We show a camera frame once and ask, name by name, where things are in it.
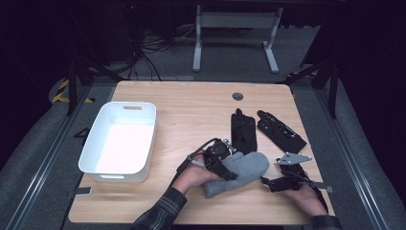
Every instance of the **bin handle cutout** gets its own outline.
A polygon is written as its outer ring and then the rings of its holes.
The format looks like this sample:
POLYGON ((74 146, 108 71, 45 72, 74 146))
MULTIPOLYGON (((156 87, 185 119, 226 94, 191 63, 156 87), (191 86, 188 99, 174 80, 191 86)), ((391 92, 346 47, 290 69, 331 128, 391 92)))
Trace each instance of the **bin handle cutout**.
POLYGON ((124 176, 123 175, 101 174, 101 178, 103 178, 103 179, 124 179, 124 176))
POLYGON ((140 107, 140 106, 123 106, 123 109, 129 109, 129 110, 143 110, 143 108, 140 107))

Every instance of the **hand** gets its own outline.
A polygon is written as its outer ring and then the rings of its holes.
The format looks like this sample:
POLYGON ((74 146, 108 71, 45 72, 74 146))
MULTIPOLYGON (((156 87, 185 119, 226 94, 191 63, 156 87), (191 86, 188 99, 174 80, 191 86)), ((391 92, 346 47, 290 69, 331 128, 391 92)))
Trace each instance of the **hand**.
POLYGON ((310 217, 328 215, 325 207, 308 185, 302 185, 298 191, 285 190, 280 193, 290 197, 295 201, 299 208, 310 217))
MULTIPOLYGON (((195 156, 194 160, 204 163, 202 154, 195 156)), ((205 167, 189 164, 171 187, 185 195, 191 187, 200 186, 209 180, 221 180, 221 177, 208 171, 205 167)))

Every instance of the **gray cloth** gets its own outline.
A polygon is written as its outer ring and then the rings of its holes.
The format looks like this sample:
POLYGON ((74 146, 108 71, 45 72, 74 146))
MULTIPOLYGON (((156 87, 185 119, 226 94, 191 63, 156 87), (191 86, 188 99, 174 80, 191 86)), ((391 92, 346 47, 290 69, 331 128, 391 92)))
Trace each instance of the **gray cloth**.
POLYGON ((229 171, 237 173, 238 177, 235 180, 213 180, 202 184, 206 198, 241 188, 251 181, 259 179, 269 168, 268 158, 257 151, 252 151, 246 155, 239 151, 223 160, 222 163, 229 171))

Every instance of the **wooden table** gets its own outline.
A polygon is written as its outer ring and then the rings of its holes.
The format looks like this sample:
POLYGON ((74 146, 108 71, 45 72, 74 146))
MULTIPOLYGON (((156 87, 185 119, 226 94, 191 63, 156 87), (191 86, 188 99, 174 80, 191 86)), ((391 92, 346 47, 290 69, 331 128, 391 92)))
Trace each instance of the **wooden table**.
MULTIPOLYGON (((149 102, 157 107, 157 132, 149 176, 142 183, 96 182, 84 175, 80 187, 92 195, 78 195, 72 205, 72 222, 133 222, 150 208, 168 187, 186 156, 212 138, 231 141, 231 115, 240 108, 259 120, 258 110, 272 113, 307 142, 305 129, 290 89, 286 85, 221 82, 122 81, 112 101, 149 102), (243 99, 233 99, 234 93, 243 99)), ((283 152, 257 129, 258 151, 270 164, 264 175, 281 177, 276 158, 283 152)), ((301 154, 313 157, 307 144, 301 154)), ((322 182, 315 160, 301 164, 309 177, 322 182)), ((329 198, 324 193, 329 211, 329 198)), ((250 184, 206 199, 203 190, 191 189, 178 224, 307 224, 308 217, 287 197, 270 193, 267 186, 250 184)))

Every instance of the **metal clip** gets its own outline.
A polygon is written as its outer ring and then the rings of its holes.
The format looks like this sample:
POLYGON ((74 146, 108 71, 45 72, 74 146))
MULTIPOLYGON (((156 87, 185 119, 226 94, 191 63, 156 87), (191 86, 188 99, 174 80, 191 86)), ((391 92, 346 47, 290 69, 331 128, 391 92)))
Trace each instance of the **metal clip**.
POLYGON ((280 165, 296 165, 305 161, 310 161, 310 156, 299 155, 292 152, 286 152, 284 156, 278 160, 280 165))

